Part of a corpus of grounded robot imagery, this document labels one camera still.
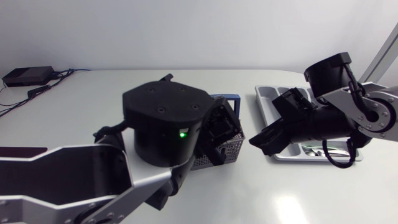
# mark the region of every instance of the basket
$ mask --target basket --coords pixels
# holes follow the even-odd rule
[[[226,154],[225,164],[236,162],[238,159],[239,152],[242,147],[242,143],[244,141],[244,134],[241,131],[239,134],[235,135],[234,138],[224,142],[222,145],[217,147],[217,150],[220,153]],[[191,170],[198,170],[207,167],[212,167],[213,164],[210,162],[209,158],[206,155],[202,157],[197,157],[195,161],[193,161],[193,166]]]

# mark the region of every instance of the white table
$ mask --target white table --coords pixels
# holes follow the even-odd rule
[[[308,86],[302,74],[275,70],[127,70],[76,72],[56,88],[0,118],[2,146],[55,148],[93,142],[123,120],[122,93],[172,73],[209,94],[237,93],[247,139],[263,127],[255,85]],[[4,90],[1,103],[27,90]],[[398,223],[398,143],[373,139],[349,169],[278,162],[245,140],[238,161],[191,172],[162,211],[142,204],[123,223]]]

